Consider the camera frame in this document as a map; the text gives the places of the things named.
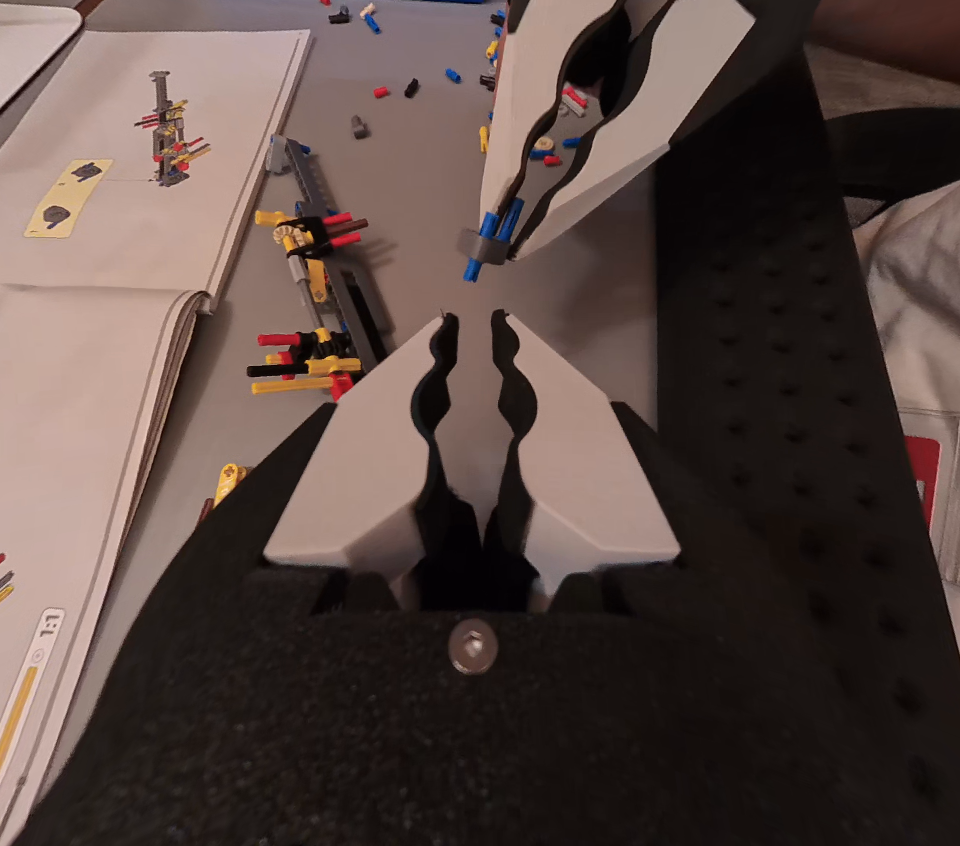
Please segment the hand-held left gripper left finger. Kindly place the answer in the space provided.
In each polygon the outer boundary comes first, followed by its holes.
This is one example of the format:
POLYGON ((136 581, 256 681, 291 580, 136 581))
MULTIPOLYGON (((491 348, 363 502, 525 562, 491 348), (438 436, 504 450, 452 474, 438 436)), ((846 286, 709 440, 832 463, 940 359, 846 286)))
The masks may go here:
POLYGON ((263 550, 269 564, 373 574, 405 609, 437 605, 461 525, 436 438, 459 332, 455 314, 433 319, 332 408, 263 550))

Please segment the long grey Technic assembly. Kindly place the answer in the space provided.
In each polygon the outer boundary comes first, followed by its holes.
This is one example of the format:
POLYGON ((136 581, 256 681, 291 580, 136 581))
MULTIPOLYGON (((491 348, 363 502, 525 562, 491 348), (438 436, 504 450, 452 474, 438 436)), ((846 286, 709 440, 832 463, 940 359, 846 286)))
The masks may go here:
POLYGON ((275 134, 265 156, 272 176, 289 172, 298 199, 290 212, 259 210, 309 317, 305 329, 261 334, 261 363, 246 370, 255 396, 319 392, 334 402, 390 355, 392 325, 363 258, 355 251, 365 218, 330 205, 309 163, 308 147, 275 134))

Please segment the lego instruction booklet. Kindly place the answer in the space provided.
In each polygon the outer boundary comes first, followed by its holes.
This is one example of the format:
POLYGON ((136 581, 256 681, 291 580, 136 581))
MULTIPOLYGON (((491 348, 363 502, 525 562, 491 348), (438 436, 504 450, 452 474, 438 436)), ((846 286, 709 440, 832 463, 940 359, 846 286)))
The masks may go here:
POLYGON ((40 796, 312 39, 86 32, 2 144, 2 844, 40 796))

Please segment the scattered small lego pieces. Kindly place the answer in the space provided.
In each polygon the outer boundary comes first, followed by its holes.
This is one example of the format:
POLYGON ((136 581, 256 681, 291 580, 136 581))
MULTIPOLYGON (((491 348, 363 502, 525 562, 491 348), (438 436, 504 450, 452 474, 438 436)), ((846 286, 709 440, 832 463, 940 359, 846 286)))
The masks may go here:
MULTIPOLYGON (((498 57, 500 41, 502 40, 504 27, 507 20, 506 8, 500 8, 489 16, 490 22, 494 26, 494 36, 486 48, 487 70, 482 72, 478 81, 489 93, 496 91, 498 57)), ((593 99, 599 98, 599 86, 582 87, 566 82, 562 90, 561 101, 558 106, 558 116, 560 118, 573 115, 576 118, 583 118, 593 99)), ((489 149, 491 124, 493 123, 494 111, 490 110, 487 114, 486 122, 480 126, 479 150, 481 154, 487 155, 489 149)), ((557 166, 562 163, 560 154, 557 152, 558 146, 561 148, 573 148, 579 144, 579 137, 567 138, 557 144, 549 134, 544 134, 534 142, 530 159, 546 161, 548 166, 557 166)))

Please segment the white stand with flat base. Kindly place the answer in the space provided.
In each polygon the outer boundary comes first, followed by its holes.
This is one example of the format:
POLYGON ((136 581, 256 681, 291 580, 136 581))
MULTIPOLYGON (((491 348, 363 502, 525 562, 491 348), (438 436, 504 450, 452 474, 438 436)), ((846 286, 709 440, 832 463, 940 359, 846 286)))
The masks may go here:
POLYGON ((1 3, 1 107, 5 108, 81 29, 72 7, 1 3))

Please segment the pile of lego beams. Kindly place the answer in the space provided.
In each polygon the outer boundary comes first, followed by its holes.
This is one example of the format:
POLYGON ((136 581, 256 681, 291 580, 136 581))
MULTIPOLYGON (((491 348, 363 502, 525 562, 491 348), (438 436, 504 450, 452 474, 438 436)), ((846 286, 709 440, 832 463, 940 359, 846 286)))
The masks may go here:
POLYGON ((202 523, 203 520, 210 515, 212 510, 217 505, 221 504, 222 501, 234 491, 236 486, 246 478, 249 472, 250 469, 248 467, 232 462, 227 463, 222 467, 213 495, 203 501, 197 520, 197 526, 199 526, 200 523, 202 523))

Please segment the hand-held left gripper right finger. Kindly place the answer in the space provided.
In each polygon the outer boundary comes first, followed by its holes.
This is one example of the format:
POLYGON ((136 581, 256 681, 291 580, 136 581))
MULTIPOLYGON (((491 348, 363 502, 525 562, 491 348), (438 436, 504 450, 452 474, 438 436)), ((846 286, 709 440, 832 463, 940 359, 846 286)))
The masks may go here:
POLYGON ((510 430, 491 546, 521 601, 546 608, 570 576, 674 562, 681 551, 609 397, 515 315, 490 318, 510 430))

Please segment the grey lego connector blue pins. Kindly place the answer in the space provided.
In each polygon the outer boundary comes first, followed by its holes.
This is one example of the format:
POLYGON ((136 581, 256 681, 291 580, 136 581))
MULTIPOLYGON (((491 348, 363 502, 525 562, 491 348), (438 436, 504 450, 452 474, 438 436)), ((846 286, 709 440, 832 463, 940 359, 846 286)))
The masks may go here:
POLYGON ((476 283, 486 265, 503 265, 517 228, 524 200, 516 197, 503 216, 486 212, 477 230, 463 229, 458 240, 459 250, 466 256, 462 279, 476 283))

